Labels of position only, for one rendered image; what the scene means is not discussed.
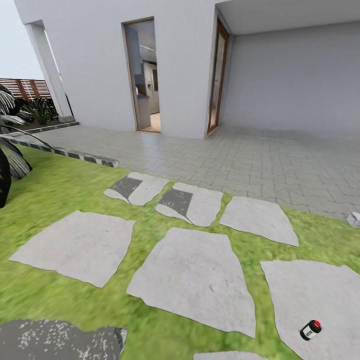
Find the insectifuge atomizer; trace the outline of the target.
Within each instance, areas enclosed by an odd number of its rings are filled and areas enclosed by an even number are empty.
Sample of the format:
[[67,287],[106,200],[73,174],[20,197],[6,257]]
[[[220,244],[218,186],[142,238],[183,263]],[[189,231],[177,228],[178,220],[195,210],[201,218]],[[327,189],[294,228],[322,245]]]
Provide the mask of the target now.
[[304,326],[299,331],[299,333],[304,340],[309,341],[313,337],[315,337],[319,332],[321,332],[322,329],[323,328],[321,327],[320,322],[318,322],[317,320],[311,320],[306,326]]

